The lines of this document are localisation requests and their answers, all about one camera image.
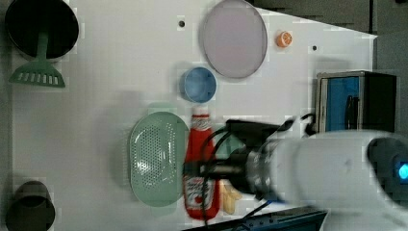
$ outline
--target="small blue bowl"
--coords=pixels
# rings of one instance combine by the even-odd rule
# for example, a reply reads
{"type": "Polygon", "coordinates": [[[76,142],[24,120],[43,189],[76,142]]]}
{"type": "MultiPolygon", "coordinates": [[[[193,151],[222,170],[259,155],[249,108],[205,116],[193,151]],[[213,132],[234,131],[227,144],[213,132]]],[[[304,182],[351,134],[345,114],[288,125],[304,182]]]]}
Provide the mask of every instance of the small blue bowl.
{"type": "Polygon", "coordinates": [[[216,77],[204,67],[196,67],[186,73],[180,90],[194,103],[206,103],[216,94],[216,77]]]}

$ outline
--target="green colander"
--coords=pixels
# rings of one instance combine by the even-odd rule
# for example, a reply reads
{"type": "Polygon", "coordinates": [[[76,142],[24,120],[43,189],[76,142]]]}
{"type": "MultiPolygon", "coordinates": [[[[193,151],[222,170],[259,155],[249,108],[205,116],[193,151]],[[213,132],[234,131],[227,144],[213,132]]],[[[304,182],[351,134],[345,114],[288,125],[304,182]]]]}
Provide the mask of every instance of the green colander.
{"type": "Polygon", "coordinates": [[[182,172],[189,129],[170,112],[144,117],[130,138],[131,185],[139,201],[165,207],[183,194],[182,172]]]}

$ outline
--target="white table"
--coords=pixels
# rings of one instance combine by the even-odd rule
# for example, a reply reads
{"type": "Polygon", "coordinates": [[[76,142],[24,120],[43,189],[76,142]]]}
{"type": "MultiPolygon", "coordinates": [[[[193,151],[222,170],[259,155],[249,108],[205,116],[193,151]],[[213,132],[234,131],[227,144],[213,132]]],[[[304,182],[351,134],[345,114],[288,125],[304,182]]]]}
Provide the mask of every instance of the white table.
{"type": "MultiPolygon", "coordinates": [[[[127,176],[126,142],[150,102],[171,101],[190,125],[192,103],[180,98],[176,86],[191,67],[209,67],[198,29],[216,2],[70,1],[81,34],[56,63],[66,89],[13,86],[14,189],[29,179],[45,183],[58,210],[55,230],[180,230],[202,224],[188,218],[182,200],[176,212],[159,218],[137,201],[127,176]],[[184,29],[178,28],[180,19],[184,29]]],[[[373,37],[259,11],[269,35],[267,58],[239,82],[214,71],[218,89],[209,107],[216,121],[281,123],[313,110],[318,72],[371,70],[373,37]],[[293,33],[287,49],[274,44],[282,30],[293,33]]],[[[25,62],[13,55],[13,68],[25,62]]],[[[220,212],[212,222],[239,218],[257,205],[242,200],[235,217],[220,212]]]]}

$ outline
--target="pink plate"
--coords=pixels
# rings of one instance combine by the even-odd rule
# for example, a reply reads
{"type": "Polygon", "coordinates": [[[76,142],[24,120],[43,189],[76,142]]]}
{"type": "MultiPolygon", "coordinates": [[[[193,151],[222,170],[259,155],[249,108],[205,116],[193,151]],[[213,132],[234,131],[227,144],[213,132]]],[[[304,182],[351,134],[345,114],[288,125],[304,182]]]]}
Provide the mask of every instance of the pink plate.
{"type": "Polygon", "coordinates": [[[207,59],[218,73],[244,78],[264,61],[268,35],[264,20],[249,3],[225,0],[210,12],[203,42],[207,59]]]}

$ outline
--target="red ketchup bottle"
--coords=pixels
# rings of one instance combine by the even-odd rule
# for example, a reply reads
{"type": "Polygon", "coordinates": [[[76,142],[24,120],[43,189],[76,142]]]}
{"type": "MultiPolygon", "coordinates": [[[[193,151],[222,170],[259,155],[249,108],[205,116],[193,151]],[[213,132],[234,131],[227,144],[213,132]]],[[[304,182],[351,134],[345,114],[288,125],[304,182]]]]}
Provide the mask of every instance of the red ketchup bottle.
{"type": "MultiPolygon", "coordinates": [[[[213,133],[207,106],[195,106],[192,109],[191,130],[185,163],[201,161],[201,146],[213,133]]],[[[214,149],[213,140],[208,142],[204,152],[205,161],[211,158],[214,149]]],[[[219,180],[208,180],[205,199],[202,198],[204,177],[183,175],[183,193],[186,211],[191,218],[204,219],[202,202],[205,201],[206,218],[214,218],[219,210],[219,180]]]]}

